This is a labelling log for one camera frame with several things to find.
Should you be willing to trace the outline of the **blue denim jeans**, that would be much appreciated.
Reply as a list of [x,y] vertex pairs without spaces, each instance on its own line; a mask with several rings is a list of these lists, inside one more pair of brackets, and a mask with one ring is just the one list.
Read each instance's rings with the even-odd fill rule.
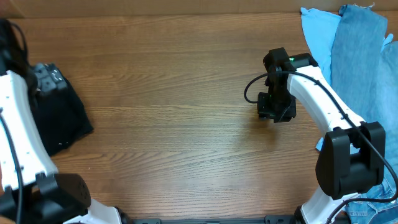
[[344,5],[331,50],[331,85],[357,115],[386,132],[385,158],[397,169],[397,42],[387,19]]

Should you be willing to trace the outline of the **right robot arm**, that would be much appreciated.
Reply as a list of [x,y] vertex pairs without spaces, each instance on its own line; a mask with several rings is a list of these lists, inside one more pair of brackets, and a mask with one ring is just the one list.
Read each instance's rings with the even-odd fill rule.
[[386,133],[367,123],[333,91],[308,53],[289,56],[285,49],[264,57],[266,93],[257,97],[260,118],[289,122],[301,102],[324,135],[315,166],[318,188],[292,216],[267,216],[267,223],[334,223],[340,205],[382,183]]

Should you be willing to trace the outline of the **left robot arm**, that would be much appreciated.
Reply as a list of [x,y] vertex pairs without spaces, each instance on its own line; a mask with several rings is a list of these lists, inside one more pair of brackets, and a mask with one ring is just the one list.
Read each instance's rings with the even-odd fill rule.
[[51,159],[92,130],[69,81],[52,63],[31,65],[21,28],[2,19],[1,216],[16,223],[129,223]]

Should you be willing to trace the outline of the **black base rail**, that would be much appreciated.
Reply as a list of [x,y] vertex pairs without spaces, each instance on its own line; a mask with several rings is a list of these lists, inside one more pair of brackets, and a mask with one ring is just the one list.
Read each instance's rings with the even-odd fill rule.
[[131,220],[132,224],[296,224],[302,223],[293,215],[266,215],[264,218],[221,218],[221,219],[184,219],[161,220],[146,218]]

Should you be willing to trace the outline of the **light blue t-shirt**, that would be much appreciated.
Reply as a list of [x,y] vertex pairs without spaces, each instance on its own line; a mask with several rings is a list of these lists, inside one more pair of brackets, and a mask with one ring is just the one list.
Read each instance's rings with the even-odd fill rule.
[[300,8],[302,30],[312,57],[331,86],[331,49],[341,17],[315,8]]

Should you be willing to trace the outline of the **black t-shirt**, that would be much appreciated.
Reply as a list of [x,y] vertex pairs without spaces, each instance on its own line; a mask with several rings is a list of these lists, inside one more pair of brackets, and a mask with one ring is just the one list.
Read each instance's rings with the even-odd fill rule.
[[67,89],[37,100],[32,114],[47,154],[68,149],[93,132],[84,104],[66,81]]

